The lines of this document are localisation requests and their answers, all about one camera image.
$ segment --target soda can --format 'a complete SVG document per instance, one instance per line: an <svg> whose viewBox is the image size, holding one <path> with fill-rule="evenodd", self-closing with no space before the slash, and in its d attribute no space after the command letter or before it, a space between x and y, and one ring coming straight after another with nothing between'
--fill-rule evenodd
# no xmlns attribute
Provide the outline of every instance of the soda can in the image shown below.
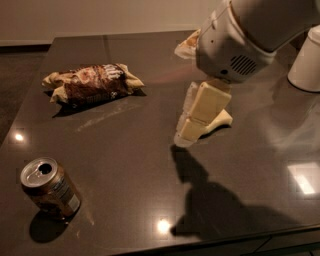
<svg viewBox="0 0 320 256"><path fill-rule="evenodd" d="M42 157L27 164L20 175L23 191L48 215L64 219L80 207L79 193L66 171L53 158Z"/></svg>

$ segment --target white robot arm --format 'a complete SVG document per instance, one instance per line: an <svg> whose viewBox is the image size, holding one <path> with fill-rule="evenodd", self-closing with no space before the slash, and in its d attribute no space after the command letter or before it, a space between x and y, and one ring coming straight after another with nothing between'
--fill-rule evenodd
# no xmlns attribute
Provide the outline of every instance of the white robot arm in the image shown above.
<svg viewBox="0 0 320 256"><path fill-rule="evenodd" d="M279 48L317 24L320 0L222 0L196 44L198 68L215 79L191 84L175 144L189 147L215 127L231 124L224 110L231 99L227 85L271 64Z"/></svg>
<svg viewBox="0 0 320 256"><path fill-rule="evenodd" d="M210 76L243 82L317 24L320 0L223 0L201 28L197 66Z"/></svg>

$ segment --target crumpled wrapper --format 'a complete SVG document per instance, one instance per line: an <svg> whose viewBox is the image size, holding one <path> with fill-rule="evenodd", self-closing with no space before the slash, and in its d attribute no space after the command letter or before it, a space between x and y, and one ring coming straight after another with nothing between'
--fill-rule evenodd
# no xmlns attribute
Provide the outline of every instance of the crumpled wrapper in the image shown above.
<svg viewBox="0 0 320 256"><path fill-rule="evenodd" d="M193 32L186 40L176 47L174 53L183 59L196 59L196 50L200 31L201 29L198 29Z"/></svg>
<svg viewBox="0 0 320 256"><path fill-rule="evenodd" d="M53 72L43 79L42 85L54 90L50 102L63 102L73 107L125 97L144 87L124 64Z"/></svg>

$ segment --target can lid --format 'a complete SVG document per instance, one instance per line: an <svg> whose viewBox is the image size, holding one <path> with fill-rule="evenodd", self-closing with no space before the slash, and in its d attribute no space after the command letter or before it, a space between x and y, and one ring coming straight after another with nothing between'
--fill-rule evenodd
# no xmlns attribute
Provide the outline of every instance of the can lid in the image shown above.
<svg viewBox="0 0 320 256"><path fill-rule="evenodd" d="M27 164L20 175L21 183L30 188L42 186L57 173L58 163L49 157L42 157Z"/></svg>
<svg viewBox="0 0 320 256"><path fill-rule="evenodd" d="M320 44L320 25L309 30L308 37L311 41Z"/></svg>

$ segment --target dark table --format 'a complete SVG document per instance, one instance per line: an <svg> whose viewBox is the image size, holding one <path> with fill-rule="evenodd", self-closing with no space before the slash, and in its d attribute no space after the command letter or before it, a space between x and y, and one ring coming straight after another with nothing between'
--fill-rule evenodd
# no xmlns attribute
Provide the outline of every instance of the dark table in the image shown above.
<svg viewBox="0 0 320 256"><path fill-rule="evenodd" d="M173 53L190 33L54 40L0 149L1 255L109 255L320 223L320 98L287 81L292 46L233 85L231 128L173 146L186 90L206 79ZM46 75L108 63L128 65L146 96L81 111L49 103ZM69 225L44 218L21 189L23 167L43 156L81 193Z"/></svg>

